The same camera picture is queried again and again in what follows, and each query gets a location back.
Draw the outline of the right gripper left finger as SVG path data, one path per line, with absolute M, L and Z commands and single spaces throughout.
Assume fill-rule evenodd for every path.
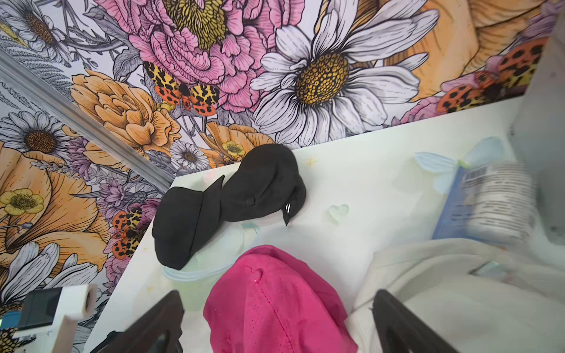
M 124 332 L 110 332 L 93 351 L 101 353 L 182 352 L 180 293 L 170 291 Z

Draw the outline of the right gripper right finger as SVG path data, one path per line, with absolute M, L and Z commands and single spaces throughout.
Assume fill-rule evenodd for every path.
M 372 315 L 385 353 L 458 352 L 385 289 L 376 292 Z

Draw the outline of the white Colorado cap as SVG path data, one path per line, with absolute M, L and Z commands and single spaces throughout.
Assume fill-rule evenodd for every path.
M 385 290 L 460 352 L 562 352 L 564 271 L 467 239 L 376 252 L 347 319 L 360 352 L 380 352 L 372 313 Z

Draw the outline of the pink cap back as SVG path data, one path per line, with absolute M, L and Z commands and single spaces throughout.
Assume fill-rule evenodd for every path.
M 357 352 L 336 290 L 273 246 L 245 252 L 213 286 L 203 316 L 214 352 Z

